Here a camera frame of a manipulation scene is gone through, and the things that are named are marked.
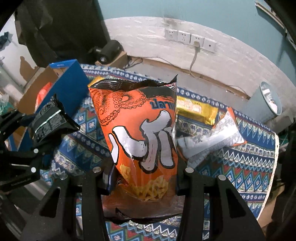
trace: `gold snack package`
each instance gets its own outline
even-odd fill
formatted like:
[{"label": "gold snack package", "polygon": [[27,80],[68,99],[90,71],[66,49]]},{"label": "gold snack package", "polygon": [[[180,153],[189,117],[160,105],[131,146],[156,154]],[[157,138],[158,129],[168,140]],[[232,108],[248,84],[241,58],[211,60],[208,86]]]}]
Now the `gold snack package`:
[{"label": "gold snack package", "polygon": [[218,108],[196,100],[177,96],[177,114],[203,122],[207,125],[214,125]]}]

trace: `trash bin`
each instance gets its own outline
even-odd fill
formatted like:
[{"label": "trash bin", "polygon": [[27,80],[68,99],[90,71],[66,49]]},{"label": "trash bin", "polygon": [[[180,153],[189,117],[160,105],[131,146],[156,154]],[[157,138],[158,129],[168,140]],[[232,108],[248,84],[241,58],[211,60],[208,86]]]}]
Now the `trash bin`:
[{"label": "trash bin", "polygon": [[[277,111],[272,109],[270,99],[277,106]],[[262,81],[249,101],[243,106],[242,112],[260,123],[266,123],[281,114],[282,105],[275,89]]]}]

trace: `blue patterned fabric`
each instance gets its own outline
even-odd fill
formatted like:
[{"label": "blue patterned fabric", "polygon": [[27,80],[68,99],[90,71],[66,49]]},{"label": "blue patterned fabric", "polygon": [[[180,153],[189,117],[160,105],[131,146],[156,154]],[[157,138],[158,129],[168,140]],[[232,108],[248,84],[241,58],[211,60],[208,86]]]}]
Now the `blue patterned fabric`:
[{"label": "blue patterned fabric", "polygon": [[[96,76],[114,77],[133,81],[142,81],[146,75],[124,71],[111,67],[99,67],[82,64],[84,72],[90,81]],[[177,94],[186,98],[208,103],[218,107],[216,121],[227,111],[227,106],[197,93],[177,88]],[[265,125],[234,111],[239,126],[239,131],[246,144],[235,147],[224,147],[209,154],[196,168],[202,175],[216,177],[224,174],[240,192],[243,199],[256,218],[264,207],[271,187],[273,173],[276,167],[278,140],[277,136]],[[61,146],[56,150],[52,167],[49,171],[41,171],[42,178],[51,185],[53,180],[61,173],[81,175],[100,164],[101,160],[110,156],[110,151],[104,139],[99,121],[97,119],[91,98],[88,96],[82,100],[80,108],[74,120],[81,125],[80,131],[66,136]],[[177,136],[206,135],[212,127],[201,122],[178,116]],[[77,199],[76,214],[81,217],[81,197]],[[205,198],[205,220],[203,238],[209,236],[209,201]],[[166,220],[161,223],[143,226],[135,223],[125,223],[120,227],[126,232],[141,233],[145,237],[157,240],[175,240],[178,233],[181,216],[175,217],[175,221]],[[119,228],[118,233],[110,229],[109,234],[116,237],[116,241],[130,240],[123,235]]]}]

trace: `white snack package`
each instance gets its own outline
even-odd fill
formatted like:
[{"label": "white snack package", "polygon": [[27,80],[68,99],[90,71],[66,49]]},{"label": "white snack package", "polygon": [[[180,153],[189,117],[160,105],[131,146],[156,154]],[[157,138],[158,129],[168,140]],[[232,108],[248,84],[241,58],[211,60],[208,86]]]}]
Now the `white snack package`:
[{"label": "white snack package", "polygon": [[192,168],[196,168],[212,151],[244,143],[246,142],[239,133],[232,108],[228,108],[225,116],[207,135],[178,139],[182,154],[187,159],[187,166]]}]

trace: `power outlet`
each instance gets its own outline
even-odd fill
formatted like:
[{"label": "power outlet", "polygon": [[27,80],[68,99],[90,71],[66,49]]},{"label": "power outlet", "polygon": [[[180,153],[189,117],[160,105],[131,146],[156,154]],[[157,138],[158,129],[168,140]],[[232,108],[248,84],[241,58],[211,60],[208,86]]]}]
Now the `power outlet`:
[{"label": "power outlet", "polygon": [[165,30],[165,39],[170,41],[178,40],[178,31],[174,29],[166,29]]},{"label": "power outlet", "polygon": [[216,41],[205,38],[202,48],[211,52],[216,52],[216,44]]},{"label": "power outlet", "polygon": [[184,43],[184,44],[190,44],[190,33],[178,31],[178,42]]},{"label": "power outlet", "polygon": [[205,38],[202,36],[199,36],[197,34],[191,34],[190,44],[193,46],[196,46],[197,44],[194,44],[194,42],[199,42],[200,48],[202,48]]}]

